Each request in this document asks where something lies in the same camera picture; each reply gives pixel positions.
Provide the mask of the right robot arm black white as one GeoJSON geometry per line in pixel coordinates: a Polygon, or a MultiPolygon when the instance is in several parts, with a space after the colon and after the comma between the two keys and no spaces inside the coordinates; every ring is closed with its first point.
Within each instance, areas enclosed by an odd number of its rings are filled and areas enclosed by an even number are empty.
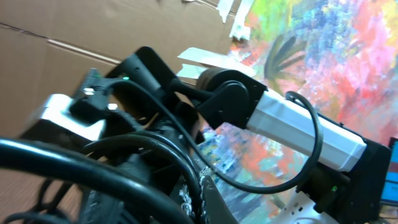
{"type": "Polygon", "coordinates": [[[276,223],[377,223],[391,150],[317,113],[302,95],[280,95],[237,70],[210,68],[196,87],[181,82],[149,47],[140,48],[102,77],[91,72],[83,92],[93,117],[102,117],[109,95],[138,107],[140,114],[159,111],[193,138],[177,119],[177,95],[186,96],[192,112],[212,127],[232,124],[273,139],[308,156],[292,180],[274,187],[231,185],[255,194],[295,193],[276,223]]]}

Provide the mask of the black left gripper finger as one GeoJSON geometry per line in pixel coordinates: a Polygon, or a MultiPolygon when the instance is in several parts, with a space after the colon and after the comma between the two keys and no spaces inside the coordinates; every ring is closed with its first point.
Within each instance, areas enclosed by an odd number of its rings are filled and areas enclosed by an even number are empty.
{"type": "Polygon", "coordinates": [[[206,167],[200,171],[201,186],[201,223],[238,224],[216,187],[211,175],[213,171],[206,167]]]}

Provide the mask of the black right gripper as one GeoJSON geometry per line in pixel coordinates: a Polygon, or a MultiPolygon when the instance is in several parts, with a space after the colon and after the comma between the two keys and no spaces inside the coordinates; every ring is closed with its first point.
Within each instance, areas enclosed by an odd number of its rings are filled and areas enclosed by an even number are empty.
{"type": "Polygon", "coordinates": [[[197,166],[193,163],[189,153],[179,148],[165,136],[143,130],[141,125],[128,113],[113,111],[111,115],[132,131],[92,142],[83,148],[83,152],[90,153],[91,157],[110,155],[113,151],[123,147],[143,147],[158,152],[161,156],[169,159],[171,163],[176,164],[182,172],[186,182],[186,194],[190,200],[190,208],[187,210],[188,215],[196,222],[201,222],[203,216],[202,189],[197,166]]]}

